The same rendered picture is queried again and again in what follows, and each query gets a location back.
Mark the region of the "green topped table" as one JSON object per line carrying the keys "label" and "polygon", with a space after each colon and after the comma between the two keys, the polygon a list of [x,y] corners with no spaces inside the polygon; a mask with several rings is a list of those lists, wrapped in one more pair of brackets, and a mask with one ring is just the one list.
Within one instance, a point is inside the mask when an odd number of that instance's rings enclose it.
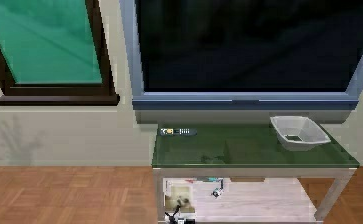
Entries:
{"label": "green topped table", "polygon": [[[359,162],[336,140],[286,150],[269,124],[162,124],[194,136],[156,136],[152,159],[158,224],[165,224],[165,182],[193,185],[196,224],[322,224]],[[224,179],[222,195],[212,191]]]}

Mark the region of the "dark brown framed window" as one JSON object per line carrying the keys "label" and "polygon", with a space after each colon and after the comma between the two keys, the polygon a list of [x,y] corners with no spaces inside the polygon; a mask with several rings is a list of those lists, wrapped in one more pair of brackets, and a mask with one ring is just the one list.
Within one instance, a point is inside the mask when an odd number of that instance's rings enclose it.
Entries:
{"label": "dark brown framed window", "polygon": [[99,0],[0,0],[0,106],[115,106]]}

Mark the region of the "beige book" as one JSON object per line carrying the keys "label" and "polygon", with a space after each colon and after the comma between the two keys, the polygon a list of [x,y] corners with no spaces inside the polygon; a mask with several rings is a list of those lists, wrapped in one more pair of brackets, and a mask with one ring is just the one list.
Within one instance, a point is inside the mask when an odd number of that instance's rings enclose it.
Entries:
{"label": "beige book", "polygon": [[187,181],[167,180],[165,182],[165,211],[174,212],[180,206],[181,213],[194,213],[193,185]]}

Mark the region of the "blue-grey framed television set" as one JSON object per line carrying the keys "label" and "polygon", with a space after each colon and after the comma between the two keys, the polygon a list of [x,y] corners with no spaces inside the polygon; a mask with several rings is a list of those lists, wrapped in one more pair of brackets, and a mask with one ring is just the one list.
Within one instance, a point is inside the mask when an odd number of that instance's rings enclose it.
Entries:
{"label": "blue-grey framed television set", "polygon": [[119,0],[140,123],[342,123],[363,91],[363,0]]}

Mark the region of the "pale grey rectangular bowl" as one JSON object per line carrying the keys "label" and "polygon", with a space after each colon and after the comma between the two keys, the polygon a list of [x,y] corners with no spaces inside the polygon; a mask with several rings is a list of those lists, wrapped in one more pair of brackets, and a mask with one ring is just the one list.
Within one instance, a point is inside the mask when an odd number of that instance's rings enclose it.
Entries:
{"label": "pale grey rectangular bowl", "polygon": [[326,132],[308,117],[274,116],[270,123],[281,145],[289,151],[309,151],[331,142]]}

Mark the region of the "small teal and white object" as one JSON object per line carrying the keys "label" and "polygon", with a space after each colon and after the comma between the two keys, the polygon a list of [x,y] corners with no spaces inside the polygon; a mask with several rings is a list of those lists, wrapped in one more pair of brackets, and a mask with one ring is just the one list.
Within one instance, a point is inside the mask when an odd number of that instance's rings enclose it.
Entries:
{"label": "small teal and white object", "polygon": [[212,191],[211,195],[214,196],[215,198],[218,198],[222,195],[222,192],[224,190],[224,179],[223,178],[208,177],[205,179],[205,182],[218,183],[219,186]]}

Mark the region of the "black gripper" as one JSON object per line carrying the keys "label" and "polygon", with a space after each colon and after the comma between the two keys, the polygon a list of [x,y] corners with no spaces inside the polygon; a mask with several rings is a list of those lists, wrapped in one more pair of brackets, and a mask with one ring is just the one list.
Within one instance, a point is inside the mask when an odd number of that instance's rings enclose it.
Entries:
{"label": "black gripper", "polygon": [[169,215],[169,214],[166,215],[166,217],[167,217],[167,220],[166,220],[167,224],[177,224],[176,218],[174,216],[177,213],[180,212],[180,209],[181,209],[181,206],[180,205],[177,205],[176,208],[175,208],[175,210],[174,210],[174,212],[173,212],[173,215],[172,216]]}

